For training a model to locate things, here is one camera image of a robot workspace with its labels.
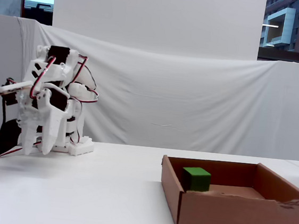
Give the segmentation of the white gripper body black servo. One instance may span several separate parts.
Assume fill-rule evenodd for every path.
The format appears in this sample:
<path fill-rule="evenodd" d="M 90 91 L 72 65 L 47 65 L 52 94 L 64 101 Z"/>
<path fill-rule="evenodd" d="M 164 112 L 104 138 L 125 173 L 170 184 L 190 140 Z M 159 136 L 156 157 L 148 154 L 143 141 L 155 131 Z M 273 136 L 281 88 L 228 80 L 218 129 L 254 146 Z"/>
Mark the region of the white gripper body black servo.
<path fill-rule="evenodd" d="M 69 95 L 59 88 L 22 90 L 19 97 L 19 123 L 42 126 L 59 125 L 68 113 Z"/>

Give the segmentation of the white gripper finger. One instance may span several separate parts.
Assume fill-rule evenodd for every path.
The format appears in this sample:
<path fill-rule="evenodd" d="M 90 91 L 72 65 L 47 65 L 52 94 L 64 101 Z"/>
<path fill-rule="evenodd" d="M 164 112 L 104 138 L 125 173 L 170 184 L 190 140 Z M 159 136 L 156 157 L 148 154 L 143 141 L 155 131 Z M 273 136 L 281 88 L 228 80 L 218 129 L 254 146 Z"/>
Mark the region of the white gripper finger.
<path fill-rule="evenodd" d="M 59 110 L 58 108 L 51 108 L 49 110 L 49 113 L 44 120 L 41 136 L 41 152 L 44 155 L 47 155 L 55 145 L 58 139 L 61 121 L 63 120 L 64 116 L 65 112 Z"/>
<path fill-rule="evenodd" d="M 29 155 L 36 142 L 38 124 L 32 122 L 22 122 L 19 124 L 21 133 L 18 138 L 18 145 L 22 148 L 24 155 Z"/>

